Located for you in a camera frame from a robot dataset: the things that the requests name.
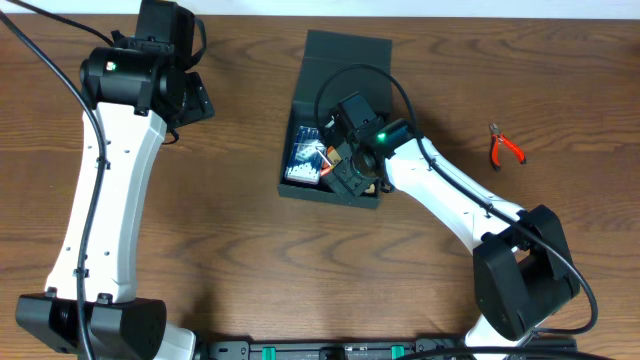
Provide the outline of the red black handled pliers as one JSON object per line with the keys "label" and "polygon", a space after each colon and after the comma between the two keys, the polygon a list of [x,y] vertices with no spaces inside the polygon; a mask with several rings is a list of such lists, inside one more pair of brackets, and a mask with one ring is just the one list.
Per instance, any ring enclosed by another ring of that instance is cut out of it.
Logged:
{"label": "red black handled pliers", "polygon": [[527,162],[524,151],[518,145],[512,142],[508,137],[506,137],[496,123],[491,123],[489,125],[489,130],[491,132],[489,159],[490,164],[495,171],[501,170],[501,162],[499,160],[500,146],[504,146],[509,149],[517,158],[520,165],[524,165]]}

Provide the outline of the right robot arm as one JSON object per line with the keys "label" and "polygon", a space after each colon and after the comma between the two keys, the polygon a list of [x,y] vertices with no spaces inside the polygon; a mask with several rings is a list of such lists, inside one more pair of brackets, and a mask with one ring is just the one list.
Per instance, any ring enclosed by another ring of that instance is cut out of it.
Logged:
{"label": "right robot arm", "polygon": [[413,119],[387,122],[366,100],[341,100],[328,119],[314,118],[340,156],[329,179],[359,195],[385,179],[430,211],[471,253],[481,316],[463,338],[474,358],[506,359],[543,333],[543,322],[584,283],[559,217],[490,192],[443,158]]}

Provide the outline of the black gift box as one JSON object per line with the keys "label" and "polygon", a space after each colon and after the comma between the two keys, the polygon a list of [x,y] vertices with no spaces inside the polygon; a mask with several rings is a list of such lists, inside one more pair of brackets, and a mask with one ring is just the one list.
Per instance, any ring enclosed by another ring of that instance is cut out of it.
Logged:
{"label": "black gift box", "polygon": [[[281,197],[375,209],[380,204],[380,191],[350,199],[333,192],[323,182],[316,184],[290,180],[287,168],[293,158],[294,143],[302,127],[314,128],[313,107],[318,90],[336,70],[363,63],[391,71],[392,42],[388,39],[362,37],[320,30],[307,32],[304,56],[299,71],[284,138],[281,176],[277,186]],[[389,116],[392,110],[392,89],[383,76],[366,69],[353,69],[334,78],[325,89],[319,104],[322,121],[338,101],[359,92],[379,115]]]}

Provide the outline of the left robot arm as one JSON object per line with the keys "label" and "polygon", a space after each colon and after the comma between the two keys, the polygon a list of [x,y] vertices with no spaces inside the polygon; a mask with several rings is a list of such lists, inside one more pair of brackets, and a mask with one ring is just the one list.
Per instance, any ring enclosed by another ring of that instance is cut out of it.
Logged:
{"label": "left robot arm", "polygon": [[16,321],[58,353],[80,359],[204,359],[193,331],[164,302],[137,294],[137,243],[162,145],[211,118],[195,66],[203,22],[172,1],[141,4],[135,33],[114,32],[82,62],[71,92],[83,109],[83,153],[62,248],[40,293],[22,295]]}

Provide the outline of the clear blue precision screwdriver case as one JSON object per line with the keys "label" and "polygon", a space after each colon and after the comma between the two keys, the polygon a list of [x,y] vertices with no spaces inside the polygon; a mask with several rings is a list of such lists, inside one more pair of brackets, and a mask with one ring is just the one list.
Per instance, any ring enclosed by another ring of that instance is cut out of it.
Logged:
{"label": "clear blue precision screwdriver case", "polygon": [[317,128],[300,126],[293,141],[284,177],[288,181],[317,185],[326,164],[326,147]]}

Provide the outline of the orange scraper wooden handle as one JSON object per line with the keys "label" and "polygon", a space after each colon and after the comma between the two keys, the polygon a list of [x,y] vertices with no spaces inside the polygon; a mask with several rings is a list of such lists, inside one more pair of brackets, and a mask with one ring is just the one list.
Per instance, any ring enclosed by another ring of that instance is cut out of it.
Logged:
{"label": "orange scraper wooden handle", "polygon": [[323,183],[334,193],[345,198],[375,193],[375,181],[372,178],[364,177],[356,169],[352,157],[341,155],[333,146],[328,147],[326,157],[329,164],[323,168],[333,167],[333,169],[321,178]]}

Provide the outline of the black handled claw hammer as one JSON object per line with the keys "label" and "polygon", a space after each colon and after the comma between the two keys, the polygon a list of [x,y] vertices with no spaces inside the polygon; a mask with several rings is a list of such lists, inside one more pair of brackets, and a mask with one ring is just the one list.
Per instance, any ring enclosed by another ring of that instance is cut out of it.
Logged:
{"label": "black handled claw hammer", "polygon": [[325,167],[321,170],[320,175],[325,176],[332,171],[333,167]]}

